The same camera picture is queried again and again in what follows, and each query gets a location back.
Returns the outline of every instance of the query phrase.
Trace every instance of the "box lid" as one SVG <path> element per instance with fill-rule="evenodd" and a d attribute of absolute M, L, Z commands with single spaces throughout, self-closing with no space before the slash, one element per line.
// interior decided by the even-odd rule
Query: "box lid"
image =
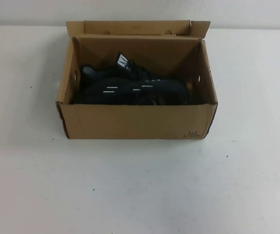
<path fill-rule="evenodd" d="M 67 21 L 70 37 L 81 34 L 180 35 L 205 38 L 209 21 Z"/>

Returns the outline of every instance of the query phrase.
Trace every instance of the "white backdrop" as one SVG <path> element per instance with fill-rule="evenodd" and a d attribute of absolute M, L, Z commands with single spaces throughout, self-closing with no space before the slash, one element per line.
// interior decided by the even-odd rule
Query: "white backdrop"
<path fill-rule="evenodd" d="M 280 28 L 278 0 L 0 0 L 0 24 L 66 20 L 210 20 L 211 27 Z"/>

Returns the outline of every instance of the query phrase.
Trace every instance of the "black sneaker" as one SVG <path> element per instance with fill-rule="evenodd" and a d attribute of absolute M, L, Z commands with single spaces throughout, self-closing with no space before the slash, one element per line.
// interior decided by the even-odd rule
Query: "black sneaker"
<path fill-rule="evenodd" d="M 189 93 L 182 81 L 150 73 L 121 53 L 113 67 L 96 70 L 83 66 L 81 72 L 81 91 L 74 104 L 189 104 Z"/>

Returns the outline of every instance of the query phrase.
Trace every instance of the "white logo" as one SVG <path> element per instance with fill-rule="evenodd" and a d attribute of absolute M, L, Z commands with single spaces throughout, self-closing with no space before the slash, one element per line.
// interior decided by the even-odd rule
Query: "white logo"
<path fill-rule="evenodd" d="M 123 68 L 127 68 L 128 59 L 125 56 L 123 56 L 122 54 L 120 54 L 117 64 L 119 66 L 122 66 Z"/>

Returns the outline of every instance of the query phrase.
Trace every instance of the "open shoe box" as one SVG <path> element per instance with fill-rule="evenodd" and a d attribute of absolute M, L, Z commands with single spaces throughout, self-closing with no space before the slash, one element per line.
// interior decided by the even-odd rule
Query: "open shoe box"
<path fill-rule="evenodd" d="M 218 100 L 205 35 L 208 21 L 70 21 L 70 41 L 56 100 L 65 134 L 72 139 L 202 139 Z M 113 65 L 118 52 L 150 72 L 172 74 L 198 90 L 200 105 L 71 105 L 82 64 Z"/>

